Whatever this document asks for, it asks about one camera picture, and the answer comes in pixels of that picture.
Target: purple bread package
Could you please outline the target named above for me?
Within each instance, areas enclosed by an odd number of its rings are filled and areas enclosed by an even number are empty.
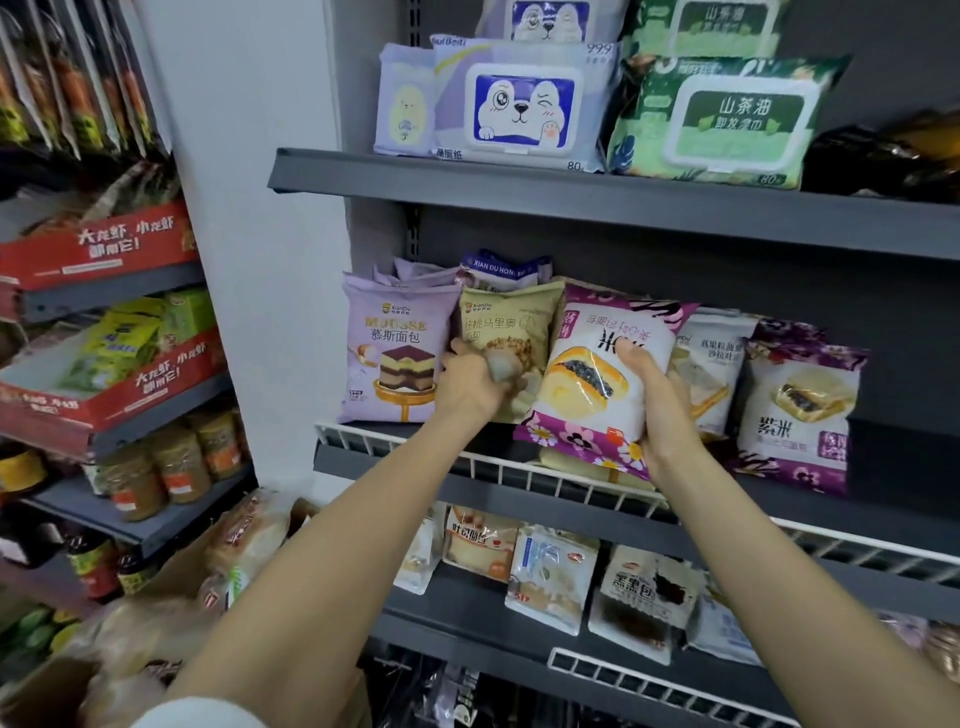
[[[344,273],[344,292],[347,395],[338,421],[425,422],[460,286],[396,288]]]

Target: glass jar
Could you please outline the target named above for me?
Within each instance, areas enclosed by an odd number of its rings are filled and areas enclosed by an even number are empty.
[[[197,435],[185,427],[164,427],[151,439],[160,478],[175,503],[190,503],[210,490],[210,473]]]

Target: packaged snack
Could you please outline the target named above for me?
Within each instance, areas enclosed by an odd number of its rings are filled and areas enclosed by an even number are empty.
[[[376,140],[381,155],[426,157],[434,140],[434,55],[426,48],[387,43],[380,54]]]
[[[537,400],[514,433],[594,465],[649,479],[643,436],[643,383],[616,355],[627,337],[666,371],[677,332],[696,303],[637,301],[575,285]]]
[[[395,587],[415,595],[426,593],[430,577],[444,555],[445,523],[446,503],[438,501],[430,506],[426,518],[420,523],[417,535],[403,557],[400,571],[396,573]]]
[[[634,0],[623,52],[652,56],[771,58],[790,0]]]
[[[604,171],[597,138],[619,75],[615,43],[431,40],[437,158]]]
[[[444,561],[507,583],[520,521],[451,505],[446,517]]]
[[[690,386],[691,413],[704,440],[724,438],[746,340],[756,318],[723,308],[698,308],[677,334],[670,369]]]
[[[482,249],[464,255],[457,280],[467,288],[508,293],[553,279],[553,259],[547,255],[522,265],[513,265]]]
[[[477,37],[546,43],[616,43],[627,0],[484,0]]]
[[[848,418],[867,356],[831,344],[750,342],[751,390],[737,437],[738,469],[846,495]]]
[[[596,539],[524,525],[516,538],[507,608],[579,635],[599,551]]]
[[[460,286],[394,288],[344,274],[344,291],[348,382],[340,422],[426,422]]]
[[[629,546],[616,546],[594,592],[588,628],[661,665],[686,628],[706,578],[702,571]]]
[[[487,357],[494,381],[517,381],[519,391],[503,403],[494,422],[518,423],[534,403],[546,369],[550,322],[563,292],[559,281],[510,293],[464,289],[464,339]]]
[[[620,112],[608,164],[624,175],[795,189],[824,95],[847,62],[658,58]]]

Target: bread package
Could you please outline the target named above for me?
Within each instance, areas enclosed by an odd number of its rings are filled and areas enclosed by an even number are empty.
[[[846,495],[849,417],[868,353],[755,341],[747,355],[751,389],[737,436],[739,470]]]
[[[506,583],[520,521],[451,505],[446,517],[444,561]]]
[[[516,538],[507,607],[580,634],[600,542],[541,525],[523,525]]]

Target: purple floral package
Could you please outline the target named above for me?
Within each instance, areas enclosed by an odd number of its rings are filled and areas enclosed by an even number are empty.
[[[347,395],[338,421],[426,422],[460,286],[397,288],[344,274],[344,291]]]
[[[650,479],[643,382],[616,355],[626,337],[666,371],[677,332],[698,304],[649,301],[568,284],[557,340],[533,407],[514,432],[594,465]]]
[[[750,342],[737,469],[847,495],[849,417],[868,355],[822,342]]]

